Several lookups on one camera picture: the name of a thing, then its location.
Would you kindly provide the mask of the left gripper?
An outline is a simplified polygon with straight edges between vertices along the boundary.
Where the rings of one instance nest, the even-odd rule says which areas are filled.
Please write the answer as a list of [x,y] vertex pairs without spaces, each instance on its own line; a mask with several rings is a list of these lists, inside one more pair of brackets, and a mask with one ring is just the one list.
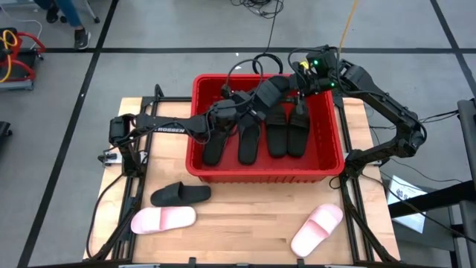
[[263,108],[263,102],[255,91],[223,91],[222,96],[232,102],[223,107],[223,122],[236,123],[247,117],[247,127],[260,128],[261,123],[266,119],[266,114],[254,110],[254,108]]

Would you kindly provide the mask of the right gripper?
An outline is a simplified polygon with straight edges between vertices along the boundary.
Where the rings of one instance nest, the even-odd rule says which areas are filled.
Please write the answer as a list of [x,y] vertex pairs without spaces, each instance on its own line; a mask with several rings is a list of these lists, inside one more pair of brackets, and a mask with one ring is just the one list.
[[296,89],[299,95],[282,98],[280,102],[294,103],[294,114],[308,116],[309,108],[304,95],[317,95],[330,91],[335,88],[335,82],[308,70],[298,70],[292,75],[292,88]]

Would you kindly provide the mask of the black rubber slide sandal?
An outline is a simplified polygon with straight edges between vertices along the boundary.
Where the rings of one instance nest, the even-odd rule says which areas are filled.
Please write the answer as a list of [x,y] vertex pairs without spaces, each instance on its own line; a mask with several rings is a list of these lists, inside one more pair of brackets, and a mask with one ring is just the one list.
[[267,114],[266,139],[268,153],[272,158],[283,158],[287,154],[287,117],[286,110],[276,105]]
[[300,158],[306,152],[310,130],[308,112],[299,113],[299,106],[295,106],[289,113],[287,125],[287,153]]
[[156,207],[187,206],[204,202],[211,197],[211,188],[207,185],[190,186],[176,182],[155,191],[150,202]]
[[256,92],[256,95],[259,96],[263,102],[263,108],[254,108],[254,110],[266,113],[277,104],[278,101],[288,96],[290,91],[291,87],[288,77],[270,77],[258,87]]

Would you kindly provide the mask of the black flip-flop white stripe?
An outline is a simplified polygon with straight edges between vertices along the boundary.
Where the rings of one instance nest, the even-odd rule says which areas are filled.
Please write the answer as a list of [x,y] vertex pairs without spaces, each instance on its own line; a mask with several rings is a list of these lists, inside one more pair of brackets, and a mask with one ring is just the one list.
[[204,165],[217,166],[220,163],[227,140],[228,132],[226,130],[214,130],[211,133],[210,140],[202,152]]
[[252,165],[257,160],[258,143],[261,135],[260,123],[251,115],[238,122],[238,160],[242,165]]

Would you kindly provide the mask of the pink slide sandal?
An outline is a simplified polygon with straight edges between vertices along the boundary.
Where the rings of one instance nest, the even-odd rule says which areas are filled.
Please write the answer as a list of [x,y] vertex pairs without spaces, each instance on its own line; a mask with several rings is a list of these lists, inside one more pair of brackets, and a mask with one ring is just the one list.
[[190,206],[144,208],[132,218],[130,228],[137,235],[148,235],[192,226],[196,217]]
[[343,219],[343,211],[334,204],[318,206],[306,219],[291,241],[291,250],[305,258],[326,240]]

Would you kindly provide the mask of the large red plastic bin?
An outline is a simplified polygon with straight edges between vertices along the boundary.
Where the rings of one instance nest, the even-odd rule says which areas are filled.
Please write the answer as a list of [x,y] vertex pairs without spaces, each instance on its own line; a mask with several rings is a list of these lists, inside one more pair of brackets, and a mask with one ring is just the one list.
[[[191,115],[208,111],[222,98],[221,87],[226,74],[201,74],[193,81]],[[260,81],[258,74],[232,74],[232,89],[249,91]],[[310,128],[304,155],[273,158],[268,153],[265,123],[261,123],[257,160],[252,165],[242,165],[238,160],[239,134],[230,137],[217,166],[202,162],[204,146],[189,138],[185,165],[187,171],[203,182],[319,182],[328,176],[339,175],[344,169],[343,150],[335,118],[332,93],[325,92],[306,98]]]

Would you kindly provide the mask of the white printed paper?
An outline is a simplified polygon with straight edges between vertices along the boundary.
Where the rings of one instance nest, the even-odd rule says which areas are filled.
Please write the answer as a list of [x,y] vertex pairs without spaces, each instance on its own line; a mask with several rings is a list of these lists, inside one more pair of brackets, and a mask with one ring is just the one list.
[[[421,188],[400,179],[398,176],[393,175],[390,183],[389,190],[387,191],[387,203],[388,205],[399,202],[400,200],[407,200],[413,197],[426,194]],[[394,217],[392,221],[397,222],[415,232],[423,233],[425,225],[425,217],[420,213],[409,214],[407,216]]]

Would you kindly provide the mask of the small white box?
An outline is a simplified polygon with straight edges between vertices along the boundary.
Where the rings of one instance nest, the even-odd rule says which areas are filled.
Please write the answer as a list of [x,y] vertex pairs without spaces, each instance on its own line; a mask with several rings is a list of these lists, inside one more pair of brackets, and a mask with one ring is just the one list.
[[97,159],[104,166],[110,166],[110,165],[122,163],[122,155],[117,152],[113,152],[111,150],[103,151],[103,153],[99,155]]

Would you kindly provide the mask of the black beam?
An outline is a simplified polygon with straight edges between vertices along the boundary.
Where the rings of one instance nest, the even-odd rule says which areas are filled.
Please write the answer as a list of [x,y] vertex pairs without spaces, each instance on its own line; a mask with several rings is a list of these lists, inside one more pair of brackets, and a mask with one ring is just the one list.
[[389,205],[389,212],[391,218],[402,217],[435,208],[449,207],[461,201],[476,201],[475,182],[462,182],[428,194],[395,202]]

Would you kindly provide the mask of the office chair base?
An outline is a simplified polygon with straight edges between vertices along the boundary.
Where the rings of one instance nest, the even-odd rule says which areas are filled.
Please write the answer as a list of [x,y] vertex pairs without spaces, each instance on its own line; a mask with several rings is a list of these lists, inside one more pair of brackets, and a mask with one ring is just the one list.
[[91,7],[91,3],[89,0],[83,0],[83,3],[86,7],[87,12],[89,15],[93,18],[94,23],[98,24],[100,23],[100,18],[96,15],[96,13],[93,11]]

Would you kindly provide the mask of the red metal cart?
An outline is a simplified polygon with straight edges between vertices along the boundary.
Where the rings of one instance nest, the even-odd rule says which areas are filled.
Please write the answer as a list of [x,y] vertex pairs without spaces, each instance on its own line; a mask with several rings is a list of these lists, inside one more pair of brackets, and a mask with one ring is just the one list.
[[0,91],[33,90],[35,63],[43,60],[43,43],[33,34],[0,28]]

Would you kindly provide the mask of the black caster base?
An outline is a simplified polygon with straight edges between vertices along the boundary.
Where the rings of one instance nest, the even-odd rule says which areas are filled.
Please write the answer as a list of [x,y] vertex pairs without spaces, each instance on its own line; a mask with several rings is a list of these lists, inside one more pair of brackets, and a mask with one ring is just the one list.
[[10,123],[6,121],[0,121],[0,149],[4,146],[7,138],[13,134],[10,129]]

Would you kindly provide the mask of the black metal rig frame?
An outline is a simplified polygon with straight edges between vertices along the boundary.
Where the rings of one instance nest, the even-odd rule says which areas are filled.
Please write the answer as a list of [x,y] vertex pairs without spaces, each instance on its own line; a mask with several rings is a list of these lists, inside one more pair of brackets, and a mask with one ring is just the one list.
[[[372,146],[364,104],[344,98],[350,140],[355,148]],[[201,185],[185,166],[187,136],[154,134],[147,178],[121,178],[103,196],[89,243],[96,254],[116,228],[127,197],[142,197],[142,208],[151,207],[149,196],[156,189],[182,181]],[[196,223],[184,229],[130,236],[131,242],[115,247],[114,258],[132,256],[133,263],[183,264],[190,257],[197,264],[294,264],[298,257],[291,239],[314,208],[324,203],[342,206],[341,192],[331,189],[329,178],[315,183],[223,183],[212,184],[211,198],[194,205]],[[383,187],[365,177],[359,180],[367,224],[379,242],[400,259]],[[305,264],[352,264],[353,256],[345,219],[307,258]]]

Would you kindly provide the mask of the grey metal post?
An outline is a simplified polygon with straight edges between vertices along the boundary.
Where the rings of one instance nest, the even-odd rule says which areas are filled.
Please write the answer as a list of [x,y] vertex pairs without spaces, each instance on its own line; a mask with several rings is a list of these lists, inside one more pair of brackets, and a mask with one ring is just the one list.
[[471,268],[476,268],[476,99],[457,102],[463,140],[471,172],[467,194],[460,202],[460,212],[466,235]]

